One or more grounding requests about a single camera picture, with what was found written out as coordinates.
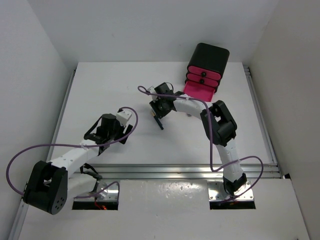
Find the light blue black pen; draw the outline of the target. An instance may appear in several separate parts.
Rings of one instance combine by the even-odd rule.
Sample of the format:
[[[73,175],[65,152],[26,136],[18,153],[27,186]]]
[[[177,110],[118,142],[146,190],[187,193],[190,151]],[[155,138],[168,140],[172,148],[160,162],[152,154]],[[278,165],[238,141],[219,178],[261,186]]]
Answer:
[[[160,119],[157,116],[154,116],[154,119],[161,130],[164,130],[163,124],[161,123]]]

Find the black drawer cabinet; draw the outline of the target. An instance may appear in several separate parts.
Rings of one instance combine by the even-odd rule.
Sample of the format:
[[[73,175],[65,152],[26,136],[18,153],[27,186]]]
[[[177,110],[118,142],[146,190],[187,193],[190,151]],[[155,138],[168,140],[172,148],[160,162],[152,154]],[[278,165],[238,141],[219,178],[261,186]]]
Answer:
[[[189,73],[188,66],[196,66],[217,72],[223,78],[229,56],[230,52],[225,48],[203,42],[198,43],[187,65],[187,73]]]

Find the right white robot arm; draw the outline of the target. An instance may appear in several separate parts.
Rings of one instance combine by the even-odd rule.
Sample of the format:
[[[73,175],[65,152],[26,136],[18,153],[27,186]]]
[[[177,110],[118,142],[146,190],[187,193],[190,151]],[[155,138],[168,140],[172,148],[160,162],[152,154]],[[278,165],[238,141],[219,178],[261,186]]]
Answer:
[[[149,105],[153,118],[163,129],[160,119],[170,112],[180,112],[199,119],[210,142],[209,163],[213,170],[213,146],[216,146],[223,164],[224,191],[234,196],[235,192],[245,183],[247,177],[240,166],[236,149],[237,124],[226,104],[218,100],[215,103],[205,102],[191,97],[182,91],[173,92],[166,82],[157,87],[145,90],[152,97]]]

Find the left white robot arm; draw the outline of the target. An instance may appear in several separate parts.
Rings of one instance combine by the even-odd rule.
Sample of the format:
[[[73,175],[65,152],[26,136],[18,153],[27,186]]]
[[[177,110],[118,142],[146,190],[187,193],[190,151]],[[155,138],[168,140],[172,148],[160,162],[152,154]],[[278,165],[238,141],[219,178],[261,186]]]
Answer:
[[[122,109],[103,114],[84,134],[79,147],[49,162],[37,162],[23,192],[24,203],[51,215],[57,214],[69,197],[94,193],[102,178],[88,162],[100,156],[112,142],[125,144],[133,129],[132,112]]]

